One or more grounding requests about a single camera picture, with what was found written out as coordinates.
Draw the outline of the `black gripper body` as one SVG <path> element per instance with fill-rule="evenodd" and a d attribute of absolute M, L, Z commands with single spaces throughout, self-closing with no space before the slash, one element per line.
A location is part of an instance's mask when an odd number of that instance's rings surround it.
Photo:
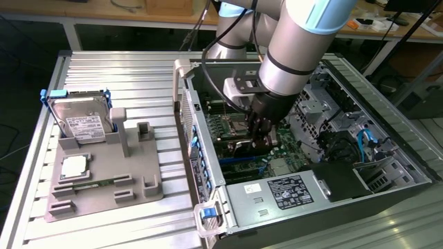
<path fill-rule="evenodd" d="M 289 115 L 300 94 L 282 96 L 273 92 L 258 93 L 253 98 L 254 121 L 270 121 L 278 124 Z"/>

